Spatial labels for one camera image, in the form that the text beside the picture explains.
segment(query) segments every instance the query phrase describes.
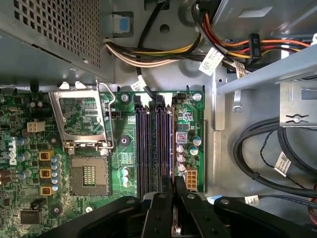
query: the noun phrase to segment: metal retention bracket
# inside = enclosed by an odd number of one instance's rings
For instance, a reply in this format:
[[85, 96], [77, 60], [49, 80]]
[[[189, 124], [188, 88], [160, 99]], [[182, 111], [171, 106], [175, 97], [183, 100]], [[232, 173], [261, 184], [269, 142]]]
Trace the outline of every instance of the metal retention bracket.
[[[99, 83], [96, 80], [96, 90], [86, 87], [81, 82], [75, 82], [75, 88], [70, 88], [67, 82], [64, 82], [57, 92], [49, 93], [50, 101], [53, 107], [54, 115], [60, 138], [63, 141], [64, 149], [68, 150], [69, 154], [74, 154], [75, 149], [79, 147], [94, 147], [96, 151], [100, 151], [101, 155], [108, 155], [109, 150], [114, 148], [113, 127], [111, 121], [111, 113], [109, 113], [111, 141], [108, 141], [105, 120], [103, 116], [102, 104], [100, 100], [99, 85], [103, 85], [112, 95], [113, 99], [108, 103], [108, 111], [111, 112], [111, 105], [115, 101], [115, 95], [108, 85]], [[97, 135], [71, 135], [66, 133], [65, 124], [66, 118], [63, 116], [60, 99], [62, 98], [94, 98], [97, 108], [97, 122], [103, 129], [101, 134]]]

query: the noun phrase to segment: ventilation holes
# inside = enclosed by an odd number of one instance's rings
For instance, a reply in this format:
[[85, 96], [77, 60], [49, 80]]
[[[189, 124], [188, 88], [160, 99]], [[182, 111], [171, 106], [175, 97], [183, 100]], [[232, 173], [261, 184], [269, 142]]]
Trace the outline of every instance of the ventilation holes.
[[14, 17], [100, 67], [99, 0], [12, 0]]

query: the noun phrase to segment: electrolytic capacitor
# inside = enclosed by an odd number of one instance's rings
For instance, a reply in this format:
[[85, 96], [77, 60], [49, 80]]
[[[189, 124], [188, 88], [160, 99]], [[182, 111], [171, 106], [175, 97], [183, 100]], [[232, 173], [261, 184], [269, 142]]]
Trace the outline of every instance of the electrolytic capacitor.
[[10, 176], [12, 174], [12, 170], [4, 170], [0, 172], [0, 178], [5, 178], [7, 176]]
[[199, 150], [196, 145], [191, 145], [188, 150], [191, 155], [198, 155]]
[[179, 165], [177, 166], [177, 170], [182, 173], [182, 172], [185, 172], [185, 171], [186, 171], [186, 167], [185, 167], [184, 164], [179, 164]]
[[51, 158], [51, 162], [52, 163], [57, 163], [58, 161], [61, 160], [61, 155], [60, 154], [57, 154], [57, 155], [54, 155], [52, 158]]
[[60, 166], [61, 166], [61, 162], [58, 161], [58, 162], [56, 162], [56, 163], [54, 163], [54, 164], [51, 165], [51, 169], [52, 169], [52, 170], [57, 170], [57, 169], [60, 168]]
[[19, 137], [16, 141], [16, 144], [18, 146], [22, 145], [28, 145], [30, 143], [30, 138], [29, 137]]
[[177, 159], [177, 161], [180, 162], [180, 163], [184, 163], [185, 160], [186, 160], [184, 154], [181, 154], [181, 153], [177, 153], [177, 154], [176, 154], [176, 159]]
[[5, 177], [5, 178], [0, 178], [0, 185], [4, 185], [6, 183], [9, 183], [12, 181], [12, 178], [10, 176]]
[[54, 192], [57, 192], [57, 191], [61, 190], [62, 185], [63, 185], [63, 184], [62, 184], [61, 182], [59, 182], [58, 184], [54, 184], [54, 185], [52, 186], [52, 190], [53, 190]]
[[61, 169], [53, 170], [52, 171], [52, 177], [57, 177], [61, 174]]
[[61, 181], [61, 175], [58, 175], [51, 179], [52, 184], [58, 184]]
[[177, 151], [178, 153], [184, 153], [184, 150], [185, 150], [185, 148], [184, 148], [183, 145], [177, 145], [176, 151]]
[[196, 145], [196, 146], [200, 146], [202, 143], [202, 140], [199, 136], [195, 135], [193, 137], [193, 144]]
[[18, 162], [24, 162], [31, 158], [31, 154], [29, 152], [24, 152], [23, 154], [19, 154], [16, 159]]
[[25, 179], [29, 178], [31, 176], [31, 174], [32, 174], [32, 172], [30, 170], [21, 171], [18, 174], [18, 179], [25, 180]]

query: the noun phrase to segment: wire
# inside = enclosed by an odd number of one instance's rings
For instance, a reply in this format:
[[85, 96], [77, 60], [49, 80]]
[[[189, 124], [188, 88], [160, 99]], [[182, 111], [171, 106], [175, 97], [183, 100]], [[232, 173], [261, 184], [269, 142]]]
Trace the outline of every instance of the wire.
[[276, 122], [277, 118], [274, 119], [269, 119], [265, 121], [258, 122], [254, 125], [251, 125], [249, 129], [252, 130], [245, 130], [241, 136], [236, 140], [236, 142], [233, 145], [233, 157], [238, 165], [238, 167], [250, 178], [253, 180], [268, 186], [270, 188], [280, 190], [283, 192], [291, 193], [294, 195], [298, 196], [303, 196], [303, 197], [312, 197], [312, 198], [317, 198], [317, 191], [313, 189], [301, 189], [301, 188], [294, 188], [294, 187], [288, 187], [284, 185], [280, 185], [274, 182], [271, 182], [263, 177], [258, 172], [254, 172], [245, 162], [244, 157], [243, 157], [243, 142], [247, 140], [250, 137], [253, 137], [255, 135], [263, 134], [263, 133], [268, 133], [271, 130], [275, 129], [276, 127], [279, 126], [279, 122]]
[[295, 153], [295, 151], [291, 148], [289, 141], [287, 139], [286, 128], [280, 127], [277, 130], [277, 138], [282, 148], [282, 151], [286, 155], [286, 157], [301, 171], [305, 172], [306, 174], [317, 178], [317, 170], [308, 164], [306, 164], [299, 156]]
[[317, 209], [317, 203], [310, 202], [310, 201], [307, 201], [307, 200], [304, 200], [301, 198], [297, 198], [297, 197], [273, 194], [273, 195], [260, 195], [259, 199], [268, 198], [268, 197], [284, 199], [287, 201], [295, 202], [295, 203], [302, 204], [302, 205], [307, 206], [307, 207]]
[[[273, 132], [275, 132], [277, 130], [276, 129], [273, 129], [272, 131], [270, 131], [267, 136], [265, 137], [264, 139], [264, 142], [263, 142], [263, 145], [262, 145], [262, 148], [260, 149], [260, 156], [261, 156], [261, 159], [263, 160], [263, 162], [269, 166], [270, 168], [274, 169], [275, 167], [273, 165], [270, 165], [265, 159], [264, 159], [264, 155], [263, 155], [263, 150], [267, 144], [267, 141], [269, 139], [269, 137], [273, 134]], [[288, 175], [286, 175], [286, 178], [289, 179], [290, 181], [292, 181], [294, 184], [296, 184], [298, 187], [301, 187], [301, 188], [305, 188], [304, 186], [302, 186], [300, 183], [296, 182], [295, 180], [293, 180], [291, 177], [289, 177]]]

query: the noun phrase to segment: sticker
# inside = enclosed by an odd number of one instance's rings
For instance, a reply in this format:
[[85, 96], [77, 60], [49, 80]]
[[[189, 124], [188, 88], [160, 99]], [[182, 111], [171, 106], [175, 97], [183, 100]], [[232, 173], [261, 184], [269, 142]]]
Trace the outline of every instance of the sticker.
[[246, 201], [246, 204], [249, 204], [251, 206], [256, 206], [260, 204], [259, 196], [249, 196], [244, 198]]
[[139, 75], [138, 79], [139, 80], [137, 82], [131, 85], [134, 92], [142, 92], [144, 91], [144, 87], [147, 86], [142, 75]]
[[278, 171], [281, 175], [286, 177], [286, 173], [290, 165], [291, 165], [291, 161], [286, 157], [284, 152], [282, 152], [277, 159], [274, 169]]
[[242, 78], [243, 76], [247, 75], [246, 68], [242, 63], [234, 61], [234, 64], [236, 65], [236, 72], [238, 78]]
[[314, 34], [314, 36], [313, 36], [313, 42], [311, 43], [311, 46], [313, 46], [315, 44], [317, 44], [317, 33]]
[[199, 70], [208, 76], [211, 76], [223, 59], [222, 53], [211, 47], [203, 62], [199, 66]]

